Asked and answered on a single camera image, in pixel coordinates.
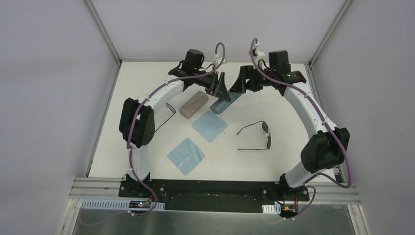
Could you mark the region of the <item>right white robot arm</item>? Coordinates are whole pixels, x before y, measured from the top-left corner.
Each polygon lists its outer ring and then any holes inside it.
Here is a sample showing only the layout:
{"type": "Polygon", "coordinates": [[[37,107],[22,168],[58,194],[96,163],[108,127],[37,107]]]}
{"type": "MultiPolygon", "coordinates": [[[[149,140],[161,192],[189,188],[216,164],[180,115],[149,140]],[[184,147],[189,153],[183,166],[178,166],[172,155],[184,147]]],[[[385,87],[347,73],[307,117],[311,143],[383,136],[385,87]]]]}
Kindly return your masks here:
{"type": "Polygon", "coordinates": [[[350,133],[346,128],[337,127],[323,112],[304,75],[291,70],[287,51],[270,52],[268,65],[263,60],[264,55],[258,49],[251,49],[253,64],[240,68],[231,92],[243,94],[273,87],[291,104],[302,121],[309,141],[300,153],[300,162],[281,175],[277,186],[277,195],[289,201],[303,192],[310,180],[345,162],[350,133]]]}

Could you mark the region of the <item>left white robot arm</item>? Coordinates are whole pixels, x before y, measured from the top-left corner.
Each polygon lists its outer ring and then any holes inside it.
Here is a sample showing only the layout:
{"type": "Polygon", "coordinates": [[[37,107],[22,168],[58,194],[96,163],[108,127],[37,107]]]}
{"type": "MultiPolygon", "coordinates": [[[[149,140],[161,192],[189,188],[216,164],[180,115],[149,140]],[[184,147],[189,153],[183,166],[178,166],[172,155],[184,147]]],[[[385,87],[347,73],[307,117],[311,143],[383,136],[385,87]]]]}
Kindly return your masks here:
{"type": "Polygon", "coordinates": [[[138,167],[147,158],[147,146],[156,133],[155,114],[159,109],[194,84],[205,88],[208,95],[225,101],[231,99],[224,83],[224,74],[217,72],[226,62],[226,51],[222,50],[219,54],[218,49],[215,49],[215,61],[210,71],[202,67],[204,60],[201,51],[189,49],[185,59],[172,68],[151,93],[139,99],[128,98],[123,103],[118,129],[126,141],[130,172],[136,179],[130,191],[137,198],[158,198],[156,190],[144,181],[150,173],[139,176],[138,167]]]}

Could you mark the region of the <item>blue-green glasses case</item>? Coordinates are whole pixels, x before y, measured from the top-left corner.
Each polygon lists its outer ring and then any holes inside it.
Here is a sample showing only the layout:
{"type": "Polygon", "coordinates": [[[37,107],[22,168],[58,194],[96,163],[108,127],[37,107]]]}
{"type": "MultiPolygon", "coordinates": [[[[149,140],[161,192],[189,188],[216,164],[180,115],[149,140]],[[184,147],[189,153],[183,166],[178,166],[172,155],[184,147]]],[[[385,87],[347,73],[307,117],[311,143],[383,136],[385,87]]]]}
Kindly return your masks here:
{"type": "Polygon", "coordinates": [[[214,114],[219,115],[229,108],[241,95],[242,93],[230,92],[230,101],[218,99],[210,106],[210,110],[214,114]]]}

